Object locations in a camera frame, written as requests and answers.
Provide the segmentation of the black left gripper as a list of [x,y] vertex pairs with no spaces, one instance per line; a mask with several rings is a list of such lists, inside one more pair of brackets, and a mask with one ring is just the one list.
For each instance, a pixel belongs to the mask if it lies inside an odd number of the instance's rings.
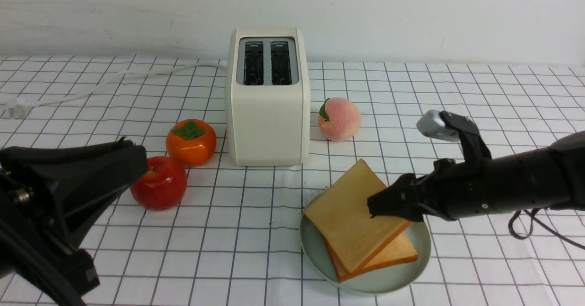
[[148,171],[146,150],[122,137],[75,148],[3,148],[1,276],[49,297],[82,297],[100,279],[81,248],[102,213]]

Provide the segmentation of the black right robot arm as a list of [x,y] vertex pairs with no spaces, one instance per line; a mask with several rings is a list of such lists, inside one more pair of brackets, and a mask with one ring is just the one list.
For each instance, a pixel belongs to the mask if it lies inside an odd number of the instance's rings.
[[370,196],[372,216],[420,222],[550,208],[584,210],[585,134],[573,133],[547,148],[501,158],[456,163],[439,159],[432,173],[403,174]]

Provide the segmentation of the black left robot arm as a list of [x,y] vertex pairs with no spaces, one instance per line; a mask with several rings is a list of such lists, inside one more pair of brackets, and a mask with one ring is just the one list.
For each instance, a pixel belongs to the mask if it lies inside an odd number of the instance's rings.
[[74,148],[11,146],[0,160],[1,276],[16,273],[60,306],[83,306],[100,279],[82,241],[147,173],[146,149],[122,137]]

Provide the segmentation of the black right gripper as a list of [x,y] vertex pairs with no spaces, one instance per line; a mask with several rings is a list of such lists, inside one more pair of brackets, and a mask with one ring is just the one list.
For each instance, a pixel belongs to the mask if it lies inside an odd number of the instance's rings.
[[389,187],[368,197],[367,206],[372,218],[395,216],[409,222],[423,222],[424,215],[446,221],[493,214],[487,198],[484,180],[494,160],[477,163],[455,163],[439,159],[432,173],[416,178],[403,174]]

